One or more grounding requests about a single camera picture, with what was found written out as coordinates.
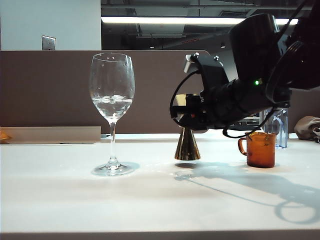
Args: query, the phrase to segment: glass stem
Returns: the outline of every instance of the glass stem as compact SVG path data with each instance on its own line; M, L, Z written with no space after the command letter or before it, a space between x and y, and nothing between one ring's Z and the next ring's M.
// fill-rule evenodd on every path
M109 164L117 166L119 164L117 157L116 157L116 122L117 121L110 121L110 133L111 133L111 140L110 140L110 159Z

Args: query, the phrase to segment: white wall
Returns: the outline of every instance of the white wall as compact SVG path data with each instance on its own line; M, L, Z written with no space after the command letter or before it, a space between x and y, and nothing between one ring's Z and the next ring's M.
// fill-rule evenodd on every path
M0 0L2 50L101 50L100 0Z

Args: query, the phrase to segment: cubicle wall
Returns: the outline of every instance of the cubicle wall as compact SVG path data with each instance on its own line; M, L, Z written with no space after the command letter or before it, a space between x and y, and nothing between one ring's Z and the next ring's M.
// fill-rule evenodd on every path
M101 126L109 132L88 91L92 56L107 51L0 52L0 126ZM117 133L178 133L171 120L171 96L186 76L186 54L195 51L113 51L131 56L135 97L119 120ZM199 93L201 77L185 83L182 93ZM307 115L320 117L320 90L294 91L289 109L289 132Z

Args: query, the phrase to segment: brown mug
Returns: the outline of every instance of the brown mug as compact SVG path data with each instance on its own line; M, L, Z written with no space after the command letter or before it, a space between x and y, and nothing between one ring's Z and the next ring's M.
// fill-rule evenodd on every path
M238 140L239 151L246 156L246 163L256 168L275 166L276 133L254 132ZM246 151L242 145L246 140Z

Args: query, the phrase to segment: gold cone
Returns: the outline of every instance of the gold cone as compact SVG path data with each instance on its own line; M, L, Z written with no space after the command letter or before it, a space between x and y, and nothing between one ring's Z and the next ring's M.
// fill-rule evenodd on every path
M183 127L181 130L174 158L183 161L200 159L195 136L192 130L188 127Z

